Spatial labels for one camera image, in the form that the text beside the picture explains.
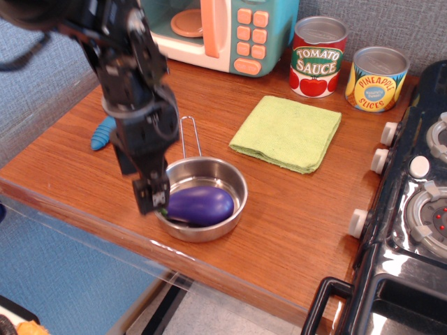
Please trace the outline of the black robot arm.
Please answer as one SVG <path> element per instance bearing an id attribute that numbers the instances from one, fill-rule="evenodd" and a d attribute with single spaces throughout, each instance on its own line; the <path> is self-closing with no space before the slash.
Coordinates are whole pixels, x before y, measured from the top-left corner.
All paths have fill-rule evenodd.
<path id="1" fill-rule="evenodd" d="M 110 141 L 123 174 L 138 174 L 141 214 L 168 206 L 167 149 L 179 138 L 179 112 L 163 83 L 166 58 L 137 1 L 2 1 L 1 17 L 30 31 L 56 31 L 78 42 L 115 120 Z"/>

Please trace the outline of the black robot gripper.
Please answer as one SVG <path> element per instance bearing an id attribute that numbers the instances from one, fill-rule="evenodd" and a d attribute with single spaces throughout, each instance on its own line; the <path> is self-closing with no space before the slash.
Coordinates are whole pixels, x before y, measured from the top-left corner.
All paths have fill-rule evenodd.
<path id="1" fill-rule="evenodd" d="M 156 87 L 142 108 L 115 114 L 110 140 L 123 175 L 138 173 L 132 181 L 142 215 L 167 207 L 170 181 L 165 153 L 179 139 L 179 112 L 173 91 Z"/>

